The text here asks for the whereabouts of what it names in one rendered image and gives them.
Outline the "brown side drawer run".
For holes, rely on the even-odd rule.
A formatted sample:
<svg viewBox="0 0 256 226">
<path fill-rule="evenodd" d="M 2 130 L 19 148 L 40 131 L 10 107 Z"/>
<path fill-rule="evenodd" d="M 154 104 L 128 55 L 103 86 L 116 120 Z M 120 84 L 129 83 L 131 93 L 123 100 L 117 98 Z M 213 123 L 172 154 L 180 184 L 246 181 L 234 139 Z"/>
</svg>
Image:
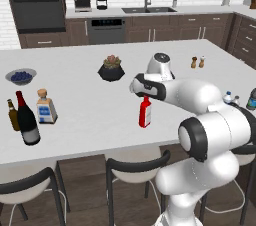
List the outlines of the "brown side drawer run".
<svg viewBox="0 0 256 226">
<path fill-rule="evenodd" d="M 240 14 L 232 19 L 227 52 L 256 70 L 256 20 Z"/>
</svg>

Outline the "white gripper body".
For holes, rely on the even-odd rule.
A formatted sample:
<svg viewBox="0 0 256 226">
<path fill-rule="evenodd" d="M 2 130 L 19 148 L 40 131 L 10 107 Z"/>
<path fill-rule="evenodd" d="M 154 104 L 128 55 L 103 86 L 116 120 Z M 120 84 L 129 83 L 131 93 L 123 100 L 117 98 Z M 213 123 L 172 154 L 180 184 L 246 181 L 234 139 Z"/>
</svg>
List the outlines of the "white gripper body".
<svg viewBox="0 0 256 226">
<path fill-rule="evenodd" d="M 143 90 L 144 90 L 144 74 L 139 73 L 135 76 L 135 78 L 132 80 L 129 90 L 131 93 L 135 93 L 138 97 L 143 96 Z"/>
</svg>

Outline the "red plastic bottle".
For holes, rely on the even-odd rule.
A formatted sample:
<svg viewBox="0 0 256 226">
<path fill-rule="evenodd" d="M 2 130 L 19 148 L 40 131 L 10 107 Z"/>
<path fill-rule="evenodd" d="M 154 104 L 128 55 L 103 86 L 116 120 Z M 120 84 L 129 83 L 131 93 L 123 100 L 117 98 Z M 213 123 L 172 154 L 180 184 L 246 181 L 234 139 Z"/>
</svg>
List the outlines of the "red plastic bottle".
<svg viewBox="0 0 256 226">
<path fill-rule="evenodd" d="M 151 123 L 151 102 L 148 96 L 145 96 L 140 105 L 139 126 L 146 128 Z"/>
</svg>

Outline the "dark grey dishwasher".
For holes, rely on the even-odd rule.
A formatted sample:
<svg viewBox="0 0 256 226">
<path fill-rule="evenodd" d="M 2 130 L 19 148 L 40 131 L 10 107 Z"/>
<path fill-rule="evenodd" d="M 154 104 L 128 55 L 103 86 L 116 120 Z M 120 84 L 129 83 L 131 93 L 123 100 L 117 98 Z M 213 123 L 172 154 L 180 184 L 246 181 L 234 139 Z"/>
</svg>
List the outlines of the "dark grey dishwasher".
<svg viewBox="0 0 256 226">
<path fill-rule="evenodd" d="M 87 30 L 90 45 L 125 42 L 125 20 L 121 17 L 89 19 Z"/>
</svg>

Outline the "clear water bottle blue label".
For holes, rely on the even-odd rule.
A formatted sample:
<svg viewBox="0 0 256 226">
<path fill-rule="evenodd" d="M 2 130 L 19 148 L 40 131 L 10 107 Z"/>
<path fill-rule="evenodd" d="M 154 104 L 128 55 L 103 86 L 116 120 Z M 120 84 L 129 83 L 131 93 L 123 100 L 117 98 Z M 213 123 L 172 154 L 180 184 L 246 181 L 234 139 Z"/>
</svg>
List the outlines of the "clear water bottle blue label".
<svg viewBox="0 0 256 226">
<path fill-rule="evenodd" d="M 231 92 L 227 91 L 226 94 L 223 96 L 223 101 L 229 104 L 232 101 Z"/>
</svg>

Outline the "steel sink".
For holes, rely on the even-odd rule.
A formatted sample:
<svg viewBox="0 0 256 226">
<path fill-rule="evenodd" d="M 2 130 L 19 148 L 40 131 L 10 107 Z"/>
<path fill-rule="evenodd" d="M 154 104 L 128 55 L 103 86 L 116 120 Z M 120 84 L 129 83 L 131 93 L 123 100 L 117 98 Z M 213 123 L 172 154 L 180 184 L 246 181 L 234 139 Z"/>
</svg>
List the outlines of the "steel sink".
<svg viewBox="0 0 256 226">
<path fill-rule="evenodd" d="M 170 7 L 151 7 L 151 8 L 122 8 L 125 13 L 164 13 L 164 12 L 176 12 Z"/>
</svg>

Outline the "dark bottle with blue label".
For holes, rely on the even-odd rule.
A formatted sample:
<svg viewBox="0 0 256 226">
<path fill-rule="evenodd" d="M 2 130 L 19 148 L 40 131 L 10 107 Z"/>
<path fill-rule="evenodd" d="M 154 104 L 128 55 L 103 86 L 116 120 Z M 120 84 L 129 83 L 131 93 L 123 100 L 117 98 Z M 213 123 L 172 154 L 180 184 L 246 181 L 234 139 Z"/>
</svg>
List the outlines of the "dark bottle with blue label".
<svg viewBox="0 0 256 226">
<path fill-rule="evenodd" d="M 256 109 L 256 88 L 254 88 L 251 93 L 250 97 L 248 99 L 246 108 L 249 110 L 255 110 Z"/>
</svg>

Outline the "blueberries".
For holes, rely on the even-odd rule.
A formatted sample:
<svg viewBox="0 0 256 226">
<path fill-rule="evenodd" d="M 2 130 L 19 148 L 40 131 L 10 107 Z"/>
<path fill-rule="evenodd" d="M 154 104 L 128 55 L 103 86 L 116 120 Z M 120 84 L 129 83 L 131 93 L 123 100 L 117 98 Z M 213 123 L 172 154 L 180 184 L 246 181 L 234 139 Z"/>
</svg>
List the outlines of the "blueberries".
<svg viewBox="0 0 256 226">
<path fill-rule="evenodd" d="M 12 77 L 11 80 L 13 82 L 19 82 L 19 81 L 26 81 L 28 79 L 31 79 L 32 75 L 27 73 L 26 71 L 22 72 L 16 72 Z"/>
</svg>

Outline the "brown base cupboard run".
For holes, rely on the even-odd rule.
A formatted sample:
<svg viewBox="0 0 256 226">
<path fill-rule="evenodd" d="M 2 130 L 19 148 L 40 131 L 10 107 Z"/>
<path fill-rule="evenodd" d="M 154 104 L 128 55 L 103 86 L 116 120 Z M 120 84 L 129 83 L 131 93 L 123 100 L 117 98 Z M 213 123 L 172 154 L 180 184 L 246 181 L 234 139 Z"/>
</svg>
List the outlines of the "brown base cupboard run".
<svg viewBox="0 0 256 226">
<path fill-rule="evenodd" d="M 232 13 L 206 13 L 167 16 L 128 16 L 124 18 L 124 41 L 156 42 L 207 39 L 226 49 Z M 66 20 L 66 31 L 56 33 L 19 34 L 25 48 L 81 46 L 92 44 L 89 19 Z"/>
</svg>

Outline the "succulent plant in black pot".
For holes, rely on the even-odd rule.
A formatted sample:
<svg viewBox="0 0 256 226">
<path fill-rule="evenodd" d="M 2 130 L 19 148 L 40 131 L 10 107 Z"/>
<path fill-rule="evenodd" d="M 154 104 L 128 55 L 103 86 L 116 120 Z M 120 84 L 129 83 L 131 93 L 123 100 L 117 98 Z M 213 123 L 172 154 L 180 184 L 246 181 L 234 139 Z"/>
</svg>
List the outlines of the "succulent plant in black pot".
<svg viewBox="0 0 256 226">
<path fill-rule="evenodd" d="M 113 82 L 120 80 L 125 74 L 121 67 L 121 60 L 118 56 L 110 55 L 104 61 L 101 68 L 98 70 L 98 74 L 103 80 Z"/>
</svg>

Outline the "dark wine bottle red cap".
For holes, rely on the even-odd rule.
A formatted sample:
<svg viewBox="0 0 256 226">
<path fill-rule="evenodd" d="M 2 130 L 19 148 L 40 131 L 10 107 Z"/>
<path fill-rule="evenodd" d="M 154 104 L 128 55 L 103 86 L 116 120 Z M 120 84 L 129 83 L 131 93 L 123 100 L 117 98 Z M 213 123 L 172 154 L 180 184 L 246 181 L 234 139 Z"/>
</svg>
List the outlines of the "dark wine bottle red cap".
<svg viewBox="0 0 256 226">
<path fill-rule="evenodd" d="M 29 146 L 36 145 L 41 137 L 34 113 L 26 104 L 21 91 L 17 91 L 16 96 L 18 101 L 17 120 L 23 141 Z"/>
</svg>

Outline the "grey bowl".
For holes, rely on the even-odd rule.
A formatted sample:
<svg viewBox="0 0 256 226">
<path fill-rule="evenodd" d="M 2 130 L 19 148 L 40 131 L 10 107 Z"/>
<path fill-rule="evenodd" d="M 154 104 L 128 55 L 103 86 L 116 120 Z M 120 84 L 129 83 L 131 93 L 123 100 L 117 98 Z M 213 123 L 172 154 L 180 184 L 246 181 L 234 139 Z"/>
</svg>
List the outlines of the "grey bowl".
<svg viewBox="0 0 256 226">
<path fill-rule="evenodd" d="M 12 77 L 16 72 L 22 72 L 22 71 L 26 71 L 27 73 L 31 74 L 31 75 L 32 75 L 32 78 L 31 78 L 31 79 L 28 79 L 28 80 L 26 80 L 26 81 L 13 82 L 13 81 L 11 80 L 11 77 Z M 5 76 L 5 78 L 6 78 L 8 81 L 10 81 L 10 82 L 12 82 L 12 83 L 14 83 L 14 84 L 16 84 L 16 85 L 22 86 L 22 85 L 29 84 L 29 83 L 33 80 L 33 78 L 34 78 L 36 75 L 37 75 L 37 72 L 36 72 L 34 69 L 30 69 L 30 68 L 21 68 L 21 69 L 16 69 L 16 70 L 13 70 L 13 71 L 9 72 L 9 73 Z"/>
</svg>

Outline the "black wall oven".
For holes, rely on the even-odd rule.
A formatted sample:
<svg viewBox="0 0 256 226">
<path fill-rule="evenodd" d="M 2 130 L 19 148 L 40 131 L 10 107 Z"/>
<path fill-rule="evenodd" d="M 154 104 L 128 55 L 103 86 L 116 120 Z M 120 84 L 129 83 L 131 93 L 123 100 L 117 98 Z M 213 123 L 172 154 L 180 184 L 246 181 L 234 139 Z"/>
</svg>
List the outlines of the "black wall oven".
<svg viewBox="0 0 256 226">
<path fill-rule="evenodd" d="M 65 32 L 62 0 L 10 0 L 19 34 Z"/>
</svg>

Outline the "clear bottle with cork stopper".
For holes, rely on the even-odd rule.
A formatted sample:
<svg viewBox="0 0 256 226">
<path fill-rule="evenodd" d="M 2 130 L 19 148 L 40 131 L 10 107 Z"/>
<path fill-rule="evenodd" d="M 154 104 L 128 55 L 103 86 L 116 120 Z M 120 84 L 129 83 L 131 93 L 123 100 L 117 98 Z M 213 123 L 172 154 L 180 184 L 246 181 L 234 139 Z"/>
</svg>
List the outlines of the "clear bottle with cork stopper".
<svg viewBox="0 0 256 226">
<path fill-rule="evenodd" d="M 54 124 L 57 120 L 57 112 L 55 110 L 53 101 L 47 97 L 46 89 L 39 89 L 37 91 L 39 100 L 37 102 L 38 120 L 41 124 Z"/>
</svg>

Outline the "brown glass beer bottle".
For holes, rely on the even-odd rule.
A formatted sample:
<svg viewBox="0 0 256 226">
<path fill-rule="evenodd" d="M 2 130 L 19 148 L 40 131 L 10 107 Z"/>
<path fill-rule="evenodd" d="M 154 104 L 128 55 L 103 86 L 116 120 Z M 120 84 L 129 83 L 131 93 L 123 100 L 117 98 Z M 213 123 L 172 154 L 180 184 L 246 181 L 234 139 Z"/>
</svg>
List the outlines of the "brown glass beer bottle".
<svg viewBox="0 0 256 226">
<path fill-rule="evenodd" d="M 9 118 L 12 124 L 12 127 L 15 131 L 20 131 L 19 123 L 17 120 L 17 110 L 15 109 L 11 99 L 7 100 L 9 107 Z"/>
</svg>

